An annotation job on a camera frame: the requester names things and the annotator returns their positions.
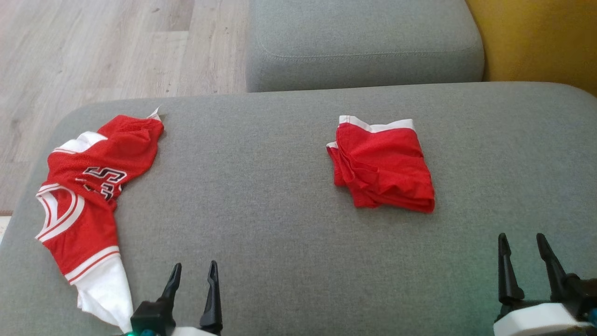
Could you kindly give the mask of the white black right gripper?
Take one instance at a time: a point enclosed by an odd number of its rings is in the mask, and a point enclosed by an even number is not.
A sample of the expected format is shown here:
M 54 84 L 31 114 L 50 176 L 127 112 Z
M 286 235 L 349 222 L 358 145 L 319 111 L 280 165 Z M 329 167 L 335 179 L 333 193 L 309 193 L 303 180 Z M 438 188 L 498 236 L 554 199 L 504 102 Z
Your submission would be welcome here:
M 493 325 L 495 336 L 592 336 L 594 334 L 594 300 L 564 300 L 566 273 L 545 235 L 536 234 L 541 259 L 546 266 L 550 300 L 525 301 L 519 287 L 506 234 L 498 238 L 498 300 L 500 314 Z

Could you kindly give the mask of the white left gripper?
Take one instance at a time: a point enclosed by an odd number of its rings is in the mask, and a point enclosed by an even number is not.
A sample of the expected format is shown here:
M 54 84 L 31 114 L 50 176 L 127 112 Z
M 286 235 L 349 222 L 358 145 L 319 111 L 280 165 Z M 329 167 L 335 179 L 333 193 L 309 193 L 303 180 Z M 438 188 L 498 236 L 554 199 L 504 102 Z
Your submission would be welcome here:
M 170 274 L 166 286 L 160 299 L 166 303 L 173 304 L 175 295 L 180 286 L 182 274 L 182 264 L 177 262 Z M 218 265 L 216 261 L 211 261 L 208 272 L 208 294 L 205 308 L 200 318 L 200 328 L 196 327 L 175 327 L 172 336 L 218 336 L 221 334 L 222 325 L 222 305 L 220 286 L 218 278 Z

